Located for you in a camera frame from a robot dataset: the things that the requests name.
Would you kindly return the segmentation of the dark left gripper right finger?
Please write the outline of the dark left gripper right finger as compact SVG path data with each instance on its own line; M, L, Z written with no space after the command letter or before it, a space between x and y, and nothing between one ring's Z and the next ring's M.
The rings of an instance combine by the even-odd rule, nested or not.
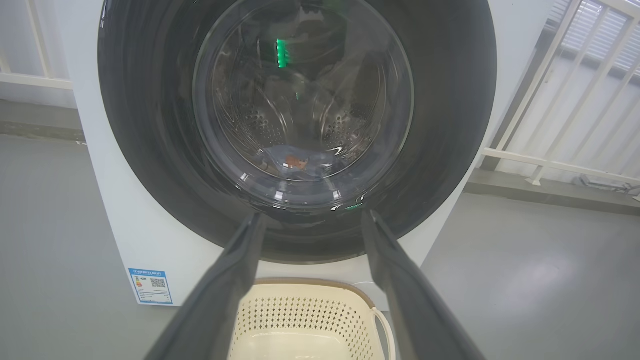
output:
M384 292L404 360L482 360L437 290L374 210L361 219L370 272Z

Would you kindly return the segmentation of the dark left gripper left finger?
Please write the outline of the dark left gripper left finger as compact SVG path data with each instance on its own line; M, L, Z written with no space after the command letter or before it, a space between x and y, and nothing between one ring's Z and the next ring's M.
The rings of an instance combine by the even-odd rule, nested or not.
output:
M256 280L265 231L263 214L245 219L157 338L147 360L226 360L239 303Z

